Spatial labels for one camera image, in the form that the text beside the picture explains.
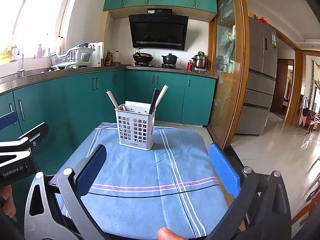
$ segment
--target dish rack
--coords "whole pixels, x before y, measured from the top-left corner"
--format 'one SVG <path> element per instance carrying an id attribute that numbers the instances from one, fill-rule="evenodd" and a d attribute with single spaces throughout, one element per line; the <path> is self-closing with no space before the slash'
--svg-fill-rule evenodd
<path id="1" fill-rule="evenodd" d="M 119 144 L 149 151 L 152 148 L 155 114 L 147 114 L 151 104 L 126 101 L 116 111 Z"/>
<path id="2" fill-rule="evenodd" d="M 52 68 L 64 69 L 77 68 L 78 66 L 88 66 L 91 62 L 91 56 L 95 49 L 86 47 L 73 47 L 67 53 L 59 55 L 54 53 L 51 55 Z"/>

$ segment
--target red bottle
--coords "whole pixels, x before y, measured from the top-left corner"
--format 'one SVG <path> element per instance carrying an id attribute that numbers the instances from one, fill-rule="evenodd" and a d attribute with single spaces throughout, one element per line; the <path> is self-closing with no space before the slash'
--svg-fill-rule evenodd
<path id="1" fill-rule="evenodd" d="M 189 59 L 188 66 L 187 66 L 187 71 L 192 71 L 192 62 L 191 62 L 191 59 Z"/>

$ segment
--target doorway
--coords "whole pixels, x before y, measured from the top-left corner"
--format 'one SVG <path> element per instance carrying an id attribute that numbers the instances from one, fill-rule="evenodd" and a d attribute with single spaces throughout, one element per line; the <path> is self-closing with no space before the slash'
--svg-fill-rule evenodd
<path id="1" fill-rule="evenodd" d="M 285 118 L 288 110 L 292 90 L 293 66 L 293 59 L 278 58 L 276 84 L 270 111 L 282 119 Z"/>

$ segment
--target refrigerator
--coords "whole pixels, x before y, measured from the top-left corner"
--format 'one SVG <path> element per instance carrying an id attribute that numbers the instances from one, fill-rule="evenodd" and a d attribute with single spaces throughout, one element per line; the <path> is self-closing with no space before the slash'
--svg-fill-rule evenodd
<path id="1" fill-rule="evenodd" d="M 276 84 L 276 31 L 251 17 L 249 29 L 249 73 L 236 133 L 261 135 L 269 116 Z"/>

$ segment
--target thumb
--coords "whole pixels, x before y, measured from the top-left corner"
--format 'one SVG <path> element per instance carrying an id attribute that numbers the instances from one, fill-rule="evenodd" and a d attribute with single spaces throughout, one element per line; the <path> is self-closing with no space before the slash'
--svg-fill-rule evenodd
<path id="1" fill-rule="evenodd" d="M 157 233 L 158 240 L 186 240 L 182 236 L 176 235 L 174 232 L 168 228 L 161 228 Z"/>

